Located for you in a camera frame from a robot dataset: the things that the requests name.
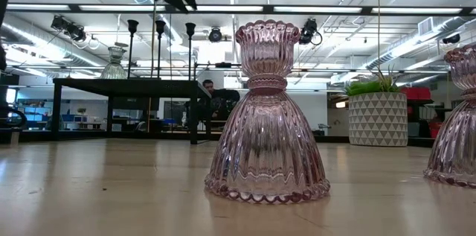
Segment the green ribbed glass candle holder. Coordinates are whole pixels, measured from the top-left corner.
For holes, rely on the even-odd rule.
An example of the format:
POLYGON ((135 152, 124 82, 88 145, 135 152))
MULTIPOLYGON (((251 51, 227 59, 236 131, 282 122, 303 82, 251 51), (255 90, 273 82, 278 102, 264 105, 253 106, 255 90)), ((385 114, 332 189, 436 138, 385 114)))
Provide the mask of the green ribbed glass candle holder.
POLYGON ((117 46, 108 47, 108 50, 109 50, 109 63, 101 72, 100 79, 108 79, 108 80, 126 79, 127 78, 126 71, 121 65, 123 54, 126 53, 126 50, 117 46))

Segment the person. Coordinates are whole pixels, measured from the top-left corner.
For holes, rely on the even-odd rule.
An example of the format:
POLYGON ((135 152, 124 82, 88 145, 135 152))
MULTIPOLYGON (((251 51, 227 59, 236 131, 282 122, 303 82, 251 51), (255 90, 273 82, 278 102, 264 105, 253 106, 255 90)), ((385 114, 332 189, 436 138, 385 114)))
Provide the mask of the person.
POLYGON ((212 120, 211 128, 222 130, 234 107, 239 102, 240 94, 236 90, 215 89, 212 80, 204 80, 202 85, 211 95, 210 111, 206 106, 206 100, 199 100, 197 103, 198 119, 205 123, 206 114, 209 112, 212 120))

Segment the black perforated metal shelf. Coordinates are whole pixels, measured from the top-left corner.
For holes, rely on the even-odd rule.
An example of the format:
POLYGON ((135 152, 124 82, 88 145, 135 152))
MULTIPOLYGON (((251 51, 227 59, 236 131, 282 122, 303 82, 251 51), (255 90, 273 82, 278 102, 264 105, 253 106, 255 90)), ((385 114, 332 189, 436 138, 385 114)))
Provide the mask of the black perforated metal shelf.
POLYGON ((78 89, 96 95, 106 96, 108 116, 106 132, 112 134, 112 104, 116 97, 125 98, 188 98, 190 100, 190 143, 198 144, 198 99, 204 98, 210 104, 210 93, 196 80, 160 80, 158 78, 138 78, 132 80, 73 79, 56 78, 54 83, 54 102, 51 121, 53 139, 60 138, 60 107, 62 87, 78 89))

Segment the green artificial succulent plant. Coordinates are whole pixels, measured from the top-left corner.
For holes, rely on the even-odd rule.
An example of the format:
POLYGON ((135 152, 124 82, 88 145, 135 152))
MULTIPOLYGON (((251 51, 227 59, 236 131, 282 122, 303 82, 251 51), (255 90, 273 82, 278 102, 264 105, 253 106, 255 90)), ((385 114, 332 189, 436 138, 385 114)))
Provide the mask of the green artificial succulent plant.
POLYGON ((390 70, 383 73, 379 68, 376 75, 376 80, 367 82, 354 82, 345 87, 345 94, 349 97, 375 92, 399 92, 399 87, 396 85, 398 77, 394 77, 390 70))

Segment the white triangle-patterned plant pot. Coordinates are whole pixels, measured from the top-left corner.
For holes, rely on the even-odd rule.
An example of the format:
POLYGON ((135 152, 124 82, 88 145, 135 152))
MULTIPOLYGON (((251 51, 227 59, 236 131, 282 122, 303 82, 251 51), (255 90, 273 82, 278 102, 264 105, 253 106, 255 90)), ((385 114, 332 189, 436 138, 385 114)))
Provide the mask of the white triangle-patterned plant pot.
POLYGON ((373 92, 349 97, 349 140, 353 145, 406 147, 407 96, 401 92, 373 92))

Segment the red storage bin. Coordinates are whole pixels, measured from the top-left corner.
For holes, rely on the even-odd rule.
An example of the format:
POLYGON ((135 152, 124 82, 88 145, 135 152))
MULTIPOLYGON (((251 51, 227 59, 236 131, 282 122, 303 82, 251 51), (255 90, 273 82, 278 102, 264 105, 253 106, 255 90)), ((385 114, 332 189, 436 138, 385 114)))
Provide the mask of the red storage bin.
POLYGON ((405 94, 408 100, 429 101, 431 99, 431 90, 428 87, 404 87, 400 92, 405 94))
POLYGON ((443 125, 442 122, 431 121, 429 123, 430 134, 432 138, 436 138, 438 132, 440 131, 441 126, 443 125))

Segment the black overhead frame beam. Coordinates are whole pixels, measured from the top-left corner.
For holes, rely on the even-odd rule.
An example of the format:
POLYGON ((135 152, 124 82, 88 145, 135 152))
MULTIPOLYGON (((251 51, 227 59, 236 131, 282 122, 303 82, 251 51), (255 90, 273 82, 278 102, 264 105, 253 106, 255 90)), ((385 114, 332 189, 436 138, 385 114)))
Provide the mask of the black overhead frame beam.
MULTIPOLYGON (((8 12, 34 13, 168 13, 180 11, 170 5, 140 4, 23 4, 12 3, 8 12)), ((308 5, 243 5, 206 4, 195 10, 187 6, 185 13, 259 14, 259 15, 325 15, 325 16, 476 16, 476 7, 372 7, 372 6, 308 6, 308 5)))

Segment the silver air duct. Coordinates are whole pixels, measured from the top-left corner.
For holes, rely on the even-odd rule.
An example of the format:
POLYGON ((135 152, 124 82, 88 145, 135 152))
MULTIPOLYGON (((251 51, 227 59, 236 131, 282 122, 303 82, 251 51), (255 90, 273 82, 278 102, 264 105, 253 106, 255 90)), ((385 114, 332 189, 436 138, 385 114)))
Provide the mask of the silver air duct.
POLYGON ((52 60, 63 57, 74 57, 91 66, 105 66, 108 62, 89 52, 79 49, 71 39, 63 39, 60 35, 50 34, 37 26, 16 16, 7 14, 4 17, 2 28, 19 35, 33 43, 36 51, 52 60))
POLYGON ((377 66, 395 60, 411 51, 438 39, 443 39, 468 23, 476 20, 476 16, 435 17, 430 16, 417 25, 417 30, 408 34, 383 50, 369 57, 360 69, 373 69, 377 66))

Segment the black aluminium table frame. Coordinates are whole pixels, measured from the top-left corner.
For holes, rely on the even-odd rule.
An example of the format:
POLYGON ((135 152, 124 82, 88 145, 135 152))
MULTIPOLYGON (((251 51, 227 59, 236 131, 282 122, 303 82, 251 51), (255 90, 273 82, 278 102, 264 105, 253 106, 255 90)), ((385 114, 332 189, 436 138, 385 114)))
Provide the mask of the black aluminium table frame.
MULTIPOLYGON (((132 133, 132 132, 111 132, 105 131, 59 131, 57 137, 54 137, 51 131, 28 131, 28 130, 0 130, 0 144, 9 144, 12 142, 12 135, 18 137, 18 142, 36 142, 36 141, 68 141, 93 138, 136 138, 136 139, 158 139, 158 140, 185 140, 190 141, 188 133, 132 133)), ((219 134, 198 134, 198 142, 218 141, 219 134)), ((350 143, 348 136, 328 136, 315 135, 317 143, 350 143)), ((409 147, 432 148, 435 138, 409 138, 409 147)))

